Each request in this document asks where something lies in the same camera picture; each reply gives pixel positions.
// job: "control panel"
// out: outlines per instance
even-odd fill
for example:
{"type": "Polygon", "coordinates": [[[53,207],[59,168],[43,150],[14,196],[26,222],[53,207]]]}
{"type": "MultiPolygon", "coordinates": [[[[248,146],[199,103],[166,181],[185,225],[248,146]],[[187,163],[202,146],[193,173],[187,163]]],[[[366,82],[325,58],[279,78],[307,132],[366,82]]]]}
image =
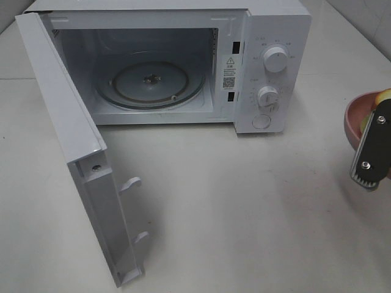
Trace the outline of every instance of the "control panel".
{"type": "Polygon", "coordinates": [[[310,23],[310,15],[249,17],[238,133],[283,130],[310,23]]]}

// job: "screw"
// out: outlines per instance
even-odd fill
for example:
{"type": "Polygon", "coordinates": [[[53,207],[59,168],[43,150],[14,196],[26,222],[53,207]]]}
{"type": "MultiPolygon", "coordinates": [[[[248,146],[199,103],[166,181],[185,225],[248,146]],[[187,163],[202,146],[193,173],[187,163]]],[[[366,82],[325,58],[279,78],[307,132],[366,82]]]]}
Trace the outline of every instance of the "screw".
{"type": "Polygon", "coordinates": [[[364,170],[368,170],[369,168],[371,168],[371,164],[369,164],[368,162],[363,162],[361,163],[361,168],[364,170]]]}
{"type": "Polygon", "coordinates": [[[101,165],[95,165],[95,166],[92,167],[92,171],[93,171],[93,172],[97,172],[97,171],[99,171],[101,168],[102,168],[101,165]]]}
{"type": "Polygon", "coordinates": [[[386,119],[384,118],[384,116],[379,116],[376,121],[378,122],[378,124],[384,124],[386,122],[386,119]]]}

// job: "bolt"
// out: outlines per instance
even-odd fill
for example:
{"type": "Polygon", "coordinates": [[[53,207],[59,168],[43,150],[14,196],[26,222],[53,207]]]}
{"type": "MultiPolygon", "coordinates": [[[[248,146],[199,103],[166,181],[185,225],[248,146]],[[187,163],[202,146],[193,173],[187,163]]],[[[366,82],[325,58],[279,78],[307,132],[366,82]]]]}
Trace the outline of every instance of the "bolt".
{"type": "Polygon", "coordinates": [[[386,119],[384,118],[384,116],[379,116],[376,121],[378,122],[378,124],[384,124],[386,122],[386,119]]]}
{"type": "Polygon", "coordinates": [[[101,165],[95,165],[95,166],[92,167],[92,171],[93,171],[93,172],[97,172],[97,171],[99,171],[101,168],[102,168],[101,165]]]}
{"type": "Polygon", "coordinates": [[[361,168],[364,170],[368,170],[369,168],[371,168],[371,164],[369,164],[368,162],[363,162],[361,163],[361,168]]]}
{"type": "Polygon", "coordinates": [[[144,78],[144,82],[146,84],[157,84],[159,81],[161,81],[161,76],[155,74],[151,74],[144,78]]]}

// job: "timer knob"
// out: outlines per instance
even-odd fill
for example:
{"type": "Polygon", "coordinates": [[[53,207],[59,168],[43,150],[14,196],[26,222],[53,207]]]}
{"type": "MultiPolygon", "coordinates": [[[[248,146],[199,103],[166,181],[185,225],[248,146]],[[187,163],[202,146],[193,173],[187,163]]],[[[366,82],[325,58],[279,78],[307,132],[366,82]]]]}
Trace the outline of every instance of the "timer knob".
{"type": "Polygon", "coordinates": [[[279,46],[266,50],[263,55],[263,64],[270,72],[277,73],[285,69],[288,63],[288,51],[279,46]]]}
{"type": "Polygon", "coordinates": [[[268,106],[275,103],[279,98],[279,93],[274,87],[263,87],[259,90],[257,101],[260,107],[268,106]]]}

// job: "qr code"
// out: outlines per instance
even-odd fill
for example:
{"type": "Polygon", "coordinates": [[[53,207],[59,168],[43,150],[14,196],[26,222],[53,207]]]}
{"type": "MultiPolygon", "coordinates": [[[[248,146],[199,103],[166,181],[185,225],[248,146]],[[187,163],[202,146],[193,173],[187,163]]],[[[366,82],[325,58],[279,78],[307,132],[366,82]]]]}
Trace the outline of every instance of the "qr code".
{"type": "Polygon", "coordinates": [[[235,87],[235,78],[224,78],[222,87],[225,89],[235,87]]]}

